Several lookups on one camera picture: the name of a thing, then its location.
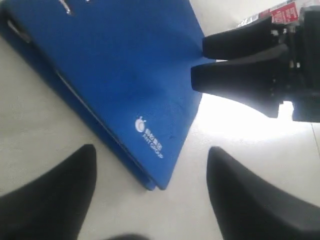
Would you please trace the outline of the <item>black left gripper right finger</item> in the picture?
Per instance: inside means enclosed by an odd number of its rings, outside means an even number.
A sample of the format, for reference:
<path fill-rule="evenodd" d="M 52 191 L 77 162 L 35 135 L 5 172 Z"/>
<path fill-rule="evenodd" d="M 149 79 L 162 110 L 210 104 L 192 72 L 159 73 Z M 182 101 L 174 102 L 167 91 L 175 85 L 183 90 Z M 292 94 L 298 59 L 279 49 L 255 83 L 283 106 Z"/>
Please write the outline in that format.
<path fill-rule="evenodd" d="M 220 147 L 209 149 L 207 189 L 225 240 L 318 240 L 320 208 L 265 181 Z"/>

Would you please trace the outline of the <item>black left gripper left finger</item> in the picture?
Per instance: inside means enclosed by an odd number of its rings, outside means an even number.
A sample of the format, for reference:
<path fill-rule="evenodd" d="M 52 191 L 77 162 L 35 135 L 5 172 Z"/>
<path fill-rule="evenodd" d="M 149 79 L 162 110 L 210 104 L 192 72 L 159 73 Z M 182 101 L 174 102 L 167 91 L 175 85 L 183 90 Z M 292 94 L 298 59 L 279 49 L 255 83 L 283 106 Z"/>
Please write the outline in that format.
<path fill-rule="evenodd" d="M 50 171 L 0 198 L 2 240 L 76 240 L 97 181 L 97 152 L 85 144 Z"/>

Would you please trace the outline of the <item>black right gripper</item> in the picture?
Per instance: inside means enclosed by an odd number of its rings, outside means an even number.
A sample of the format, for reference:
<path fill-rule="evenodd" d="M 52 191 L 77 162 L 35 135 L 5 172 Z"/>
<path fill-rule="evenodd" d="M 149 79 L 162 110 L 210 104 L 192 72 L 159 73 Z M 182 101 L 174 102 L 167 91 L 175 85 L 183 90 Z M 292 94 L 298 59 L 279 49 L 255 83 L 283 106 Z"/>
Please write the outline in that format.
<path fill-rule="evenodd" d="M 288 46 L 291 55 L 287 82 L 282 90 L 279 75 L 283 70 L 283 57 L 250 56 L 274 47 L 279 41 Z M 279 105 L 289 101 L 293 104 L 294 121 L 320 122 L 318 6 L 302 7 L 298 20 L 291 23 L 277 23 L 269 15 L 208 35 L 202 40 L 202 52 L 208 59 L 229 61 L 192 67 L 193 90 L 239 102 L 269 118 L 277 118 Z"/>

